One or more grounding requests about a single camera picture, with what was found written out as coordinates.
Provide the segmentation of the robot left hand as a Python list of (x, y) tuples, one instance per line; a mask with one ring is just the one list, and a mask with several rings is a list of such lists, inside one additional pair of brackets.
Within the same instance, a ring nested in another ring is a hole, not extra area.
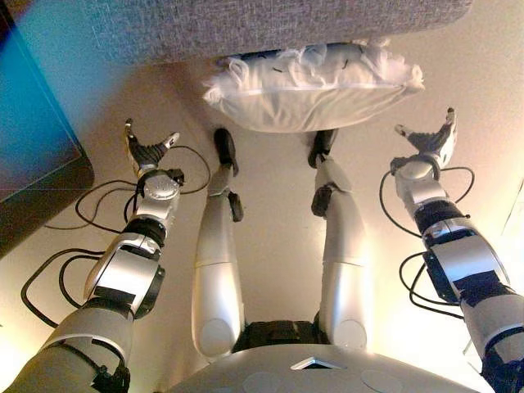
[(174, 132), (156, 144), (142, 145), (134, 134), (132, 126), (133, 120), (128, 118), (124, 123), (126, 151), (135, 174), (140, 178), (146, 172), (158, 169), (166, 152), (179, 140), (180, 133)]

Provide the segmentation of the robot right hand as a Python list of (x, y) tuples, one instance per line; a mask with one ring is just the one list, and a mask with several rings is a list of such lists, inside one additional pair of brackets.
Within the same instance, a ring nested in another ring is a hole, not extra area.
[(397, 124), (394, 130), (420, 154), (435, 159), (439, 167), (444, 169), (451, 160), (457, 142), (456, 111), (452, 107), (447, 110), (445, 122), (436, 133), (419, 133), (402, 124)]

